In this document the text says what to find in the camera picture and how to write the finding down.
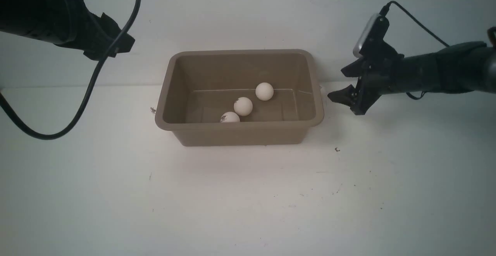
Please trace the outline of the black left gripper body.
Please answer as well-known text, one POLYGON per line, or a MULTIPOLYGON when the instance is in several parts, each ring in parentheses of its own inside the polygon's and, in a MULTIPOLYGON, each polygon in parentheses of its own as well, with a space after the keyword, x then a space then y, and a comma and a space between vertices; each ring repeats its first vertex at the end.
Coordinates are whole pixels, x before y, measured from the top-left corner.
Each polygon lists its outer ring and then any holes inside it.
POLYGON ((58 47, 81 51, 106 51, 115 39, 114 22, 105 13, 96 16, 85 5, 84 0, 68 0, 72 29, 71 41, 58 47))

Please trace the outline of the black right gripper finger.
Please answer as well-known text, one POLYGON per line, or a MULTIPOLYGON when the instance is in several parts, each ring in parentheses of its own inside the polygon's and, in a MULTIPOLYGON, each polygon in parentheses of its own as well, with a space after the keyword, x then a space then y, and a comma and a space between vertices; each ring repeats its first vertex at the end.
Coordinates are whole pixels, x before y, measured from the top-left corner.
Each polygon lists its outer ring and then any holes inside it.
POLYGON ((327 94, 331 102, 342 104, 345 106, 353 106, 356 103, 358 90, 349 85, 341 90, 335 90, 327 94))
POLYGON ((360 78, 364 72, 369 68, 369 63, 365 58, 359 58, 353 63, 341 69, 342 74, 347 78, 360 78))

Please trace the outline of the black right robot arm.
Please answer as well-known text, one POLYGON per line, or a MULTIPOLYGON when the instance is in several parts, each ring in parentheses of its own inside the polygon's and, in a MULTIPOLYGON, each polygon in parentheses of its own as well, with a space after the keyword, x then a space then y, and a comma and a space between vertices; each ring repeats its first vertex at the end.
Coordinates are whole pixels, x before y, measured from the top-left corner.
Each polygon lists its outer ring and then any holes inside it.
POLYGON ((383 95, 495 93, 495 28, 489 28, 487 34, 491 46, 466 42, 405 57, 370 33, 361 58, 341 70, 346 77, 358 78, 356 86, 335 90, 328 98, 348 106, 355 115, 364 115, 383 95))

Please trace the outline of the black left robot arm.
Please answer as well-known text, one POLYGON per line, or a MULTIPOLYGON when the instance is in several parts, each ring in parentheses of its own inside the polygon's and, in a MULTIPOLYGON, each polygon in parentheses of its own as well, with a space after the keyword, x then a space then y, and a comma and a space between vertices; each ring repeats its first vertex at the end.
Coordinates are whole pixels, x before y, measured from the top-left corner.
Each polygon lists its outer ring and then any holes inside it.
POLYGON ((55 46, 83 51, 98 61, 131 51, 135 39, 125 33, 108 15, 90 12, 85 0, 0 0, 2 32, 48 42, 55 46))

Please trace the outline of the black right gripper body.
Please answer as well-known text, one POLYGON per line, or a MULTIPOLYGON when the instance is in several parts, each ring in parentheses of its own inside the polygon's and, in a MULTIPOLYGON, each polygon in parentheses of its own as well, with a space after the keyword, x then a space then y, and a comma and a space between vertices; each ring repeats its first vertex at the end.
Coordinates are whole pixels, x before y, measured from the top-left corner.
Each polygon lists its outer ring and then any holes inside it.
POLYGON ((388 43, 383 42, 372 56, 365 59, 369 63, 369 68, 362 77, 358 78, 356 103, 352 107, 355 115, 364 115, 386 92, 391 81, 392 67, 401 59, 401 55, 388 43))

